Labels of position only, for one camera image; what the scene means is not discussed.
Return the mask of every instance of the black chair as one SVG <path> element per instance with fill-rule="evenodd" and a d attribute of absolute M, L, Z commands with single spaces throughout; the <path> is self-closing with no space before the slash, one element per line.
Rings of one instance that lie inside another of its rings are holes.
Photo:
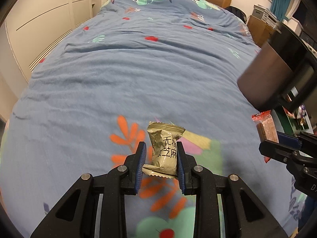
<path fill-rule="evenodd" d="M 233 6 L 229 6 L 229 7 L 225 8 L 225 10 L 233 13 L 235 16 L 237 16 L 239 19 L 241 19 L 244 23 L 247 22 L 247 16 L 240 9 L 233 7 Z"/>

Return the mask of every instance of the blue duvet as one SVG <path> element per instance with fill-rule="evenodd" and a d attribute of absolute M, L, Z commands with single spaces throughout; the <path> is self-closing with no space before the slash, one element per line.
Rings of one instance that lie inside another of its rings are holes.
<path fill-rule="evenodd" d="M 18 230 L 30 237 L 81 174 L 107 173 L 139 141 L 150 160 L 145 130 L 162 121 L 186 129 L 198 164 L 238 174 L 291 234 L 305 196 L 285 166 L 264 163 L 257 111 L 236 84 L 258 51 L 237 17 L 204 0 L 109 0 L 36 66 L 13 109 L 0 188 Z M 144 176 L 126 197 L 128 237 L 190 238 L 194 205 L 177 181 Z"/>

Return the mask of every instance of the orange leaf print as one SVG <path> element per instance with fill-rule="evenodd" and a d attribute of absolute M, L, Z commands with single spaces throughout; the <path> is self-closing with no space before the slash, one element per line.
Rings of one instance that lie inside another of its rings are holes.
<path fill-rule="evenodd" d="M 117 143 L 119 145 L 129 145 L 129 142 L 124 140 L 123 138 L 119 137 L 118 135 L 116 134 L 111 134 L 110 135 L 110 140 L 113 142 L 113 143 Z"/>
<path fill-rule="evenodd" d="M 140 141 L 144 141 L 144 139 L 145 139 L 145 131 L 144 130 L 139 130 L 138 133 L 137 133 L 137 137 L 135 138 L 134 148 L 133 148 L 132 153 L 135 153 L 137 151 L 138 143 Z"/>
<path fill-rule="evenodd" d="M 146 186 L 148 186 L 151 182 L 153 181 L 152 177 L 147 177 L 147 178 L 143 178 L 142 182 L 141 182 L 141 187 L 145 188 Z"/>
<path fill-rule="evenodd" d="M 150 146 L 147 148 L 147 155 L 146 155 L 146 158 L 148 161 L 152 161 L 152 153 L 153 153 L 153 147 Z"/>
<path fill-rule="evenodd" d="M 146 188 L 145 190 L 139 192 L 140 198 L 146 199 L 146 198 L 154 196 L 156 193 L 158 193 L 163 188 L 163 186 L 164 186 L 164 182 L 153 185 L 149 188 Z"/>
<path fill-rule="evenodd" d="M 174 184 L 174 189 L 179 189 L 180 188 L 180 183 L 178 182 L 177 179 L 173 179 L 173 184 Z"/>
<path fill-rule="evenodd" d="M 186 198 L 182 197 L 180 200 L 176 203 L 176 205 L 173 207 L 172 211 L 170 212 L 169 218 L 173 219 L 177 217 L 179 212 L 185 207 L 186 204 Z"/>
<path fill-rule="evenodd" d="M 159 198 L 157 201 L 155 201 L 151 206 L 151 211 L 158 211 L 162 209 L 175 195 L 176 190 L 171 190 L 169 193 L 165 194 L 161 198 Z"/>
<path fill-rule="evenodd" d="M 117 166 L 123 165 L 124 161 L 126 160 L 126 155 L 112 155 L 111 161 L 114 163 L 112 168 L 115 168 Z"/>
<path fill-rule="evenodd" d="M 134 11 L 134 8 L 129 7 L 128 9 L 126 9 L 126 10 L 124 11 L 124 13 L 133 12 L 133 11 Z"/>
<path fill-rule="evenodd" d="M 131 125 L 130 136 L 128 139 L 129 142 L 132 142 L 135 139 L 135 137 L 137 135 L 137 129 L 138 129 L 138 124 L 136 122 L 134 122 Z"/>
<path fill-rule="evenodd" d="M 123 115 L 119 115 L 117 119 L 118 125 L 120 127 L 121 132 L 123 133 L 124 137 L 128 139 L 129 137 L 129 127 L 128 123 L 126 122 L 126 118 Z"/>

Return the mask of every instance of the snack package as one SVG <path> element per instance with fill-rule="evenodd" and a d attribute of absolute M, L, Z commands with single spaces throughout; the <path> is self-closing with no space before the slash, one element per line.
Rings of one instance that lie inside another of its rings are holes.
<path fill-rule="evenodd" d="M 271 140 L 278 143 L 278 136 L 271 116 L 271 111 L 254 114 L 252 120 L 256 123 L 256 128 L 260 137 L 260 141 Z M 269 157 L 264 157 L 265 163 L 270 160 Z"/>
<path fill-rule="evenodd" d="M 177 178 L 177 144 L 185 129 L 173 124 L 150 122 L 147 132 L 153 147 L 151 165 L 144 164 L 143 173 L 150 176 Z"/>

